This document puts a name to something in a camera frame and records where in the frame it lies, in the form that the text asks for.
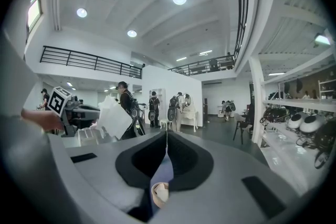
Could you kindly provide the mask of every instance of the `shelf post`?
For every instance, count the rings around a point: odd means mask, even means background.
[[[258,146],[261,146],[261,140],[264,133],[264,126],[260,123],[260,119],[264,115],[265,105],[263,104],[263,100],[266,99],[265,87],[263,85],[264,74],[261,68],[258,55],[251,56],[248,61],[252,73],[252,79],[254,85],[254,100],[255,100],[255,116],[254,116],[252,142],[257,143]]]

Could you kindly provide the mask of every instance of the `black shirt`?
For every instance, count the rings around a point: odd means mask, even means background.
[[[159,99],[157,97],[152,97],[150,99],[150,102],[149,102],[150,110],[155,110],[155,112],[158,113],[159,112],[159,104],[160,104]]]
[[[43,96],[43,103],[44,103],[44,100],[47,99],[47,104],[48,104],[48,103],[49,103],[49,98],[50,98],[49,94],[46,93],[46,94]],[[50,110],[50,108],[49,108],[47,105],[45,106],[45,109],[46,109],[46,110]]]
[[[121,96],[120,96],[120,105],[127,113],[131,113],[131,108],[132,108],[132,99],[131,99],[132,94],[128,91],[125,90]]]

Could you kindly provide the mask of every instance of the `white plastic bag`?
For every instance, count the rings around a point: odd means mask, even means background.
[[[100,116],[97,129],[106,129],[107,133],[120,139],[132,123],[132,118],[116,102],[115,98],[106,96],[104,102],[98,104]]]

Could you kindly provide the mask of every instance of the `balcony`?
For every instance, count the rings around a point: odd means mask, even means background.
[[[55,63],[142,79],[141,68],[97,55],[56,47],[43,46],[40,63]]]
[[[209,60],[189,63],[187,65],[174,67],[169,70],[185,75],[193,76],[197,74],[211,73],[217,71],[231,70],[235,66],[235,58],[232,55],[212,58]]]

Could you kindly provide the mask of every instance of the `chair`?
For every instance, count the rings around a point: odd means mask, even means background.
[[[247,124],[247,122],[245,122],[245,118],[239,115],[238,113],[235,113],[235,121],[237,122],[237,125],[236,125],[235,135],[233,136],[233,140],[235,140],[236,133],[238,130],[238,125],[239,125],[240,133],[241,133],[241,140],[242,140],[242,145],[243,145],[243,132],[248,131],[249,136],[251,137],[250,129],[252,125]]]

